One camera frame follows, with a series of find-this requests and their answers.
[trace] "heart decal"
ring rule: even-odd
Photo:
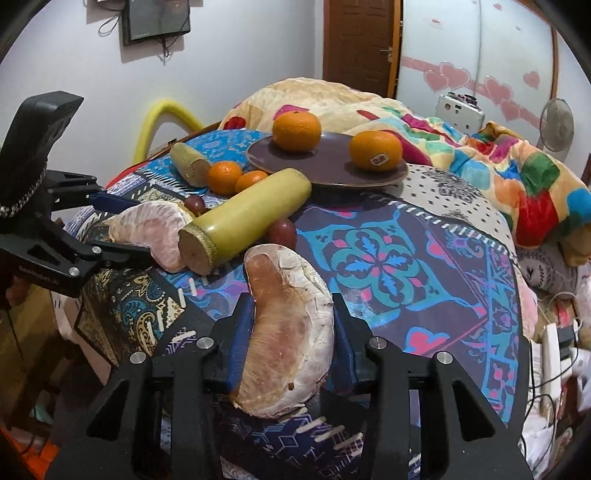
[[[508,122],[517,120],[521,116],[521,109],[519,105],[511,100],[501,100],[501,112]]]
[[[445,90],[449,86],[449,79],[439,72],[427,70],[423,73],[423,78],[427,82],[427,85],[429,85],[429,88],[434,92]]]
[[[513,90],[511,90],[511,87],[504,83],[497,82],[494,77],[486,77],[484,80],[484,86],[495,105],[500,105],[503,100],[511,100],[513,98]]]
[[[449,335],[445,332],[433,333],[425,328],[412,327],[407,333],[404,351],[414,355],[424,355],[448,340]]]
[[[528,87],[532,87],[537,90],[540,86],[540,75],[538,75],[538,72],[526,73],[523,75],[523,81]]]
[[[439,64],[439,73],[446,77],[449,81],[449,88],[457,90],[465,87],[472,80],[470,72],[463,68],[456,68],[453,63],[443,61]]]

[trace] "orange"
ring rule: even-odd
[[[290,153],[314,150],[320,143],[321,134],[320,120],[310,112],[282,113],[273,124],[273,141]]]
[[[241,176],[242,169],[235,161],[214,163],[207,172],[207,186],[218,195],[234,195],[234,187]]]
[[[268,176],[269,175],[262,170],[250,171],[238,179],[234,189],[236,190],[236,193],[240,193],[242,190],[252,187],[256,182],[265,180]]]
[[[393,170],[402,160],[400,140],[382,131],[366,131],[355,135],[349,144],[349,152],[354,165],[362,170]]]

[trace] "patterned blanket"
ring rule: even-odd
[[[434,166],[478,188],[505,217],[515,243],[536,248],[568,237],[568,263],[591,254],[591,194],[565,165],[493,122],[473,137],[403,104],[322,80],[289,79],[259,90],[232,109],[221,129],[270,132],[288,111],[311,111],[325,131],[384,130],[402,142],[408,163]]]

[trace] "brown plate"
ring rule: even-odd
[[[367,189],[392,185],[406,177],[408,166],[404,160],[394,170],[385,172],[357,168],[349,155],[351,138],[350,135],[324,132],[315,150],[293,154],[279,149],[273,143],[273,137],[269,136],[253,143],[246,156],[259,170],[271,174],[294,168],[316,185]]]

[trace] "white electrical box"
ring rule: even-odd
[[[485,119],[484,112],[478,108],[476,98],[453,92],[439,97],[435,116],[466,135],[481,130]]]

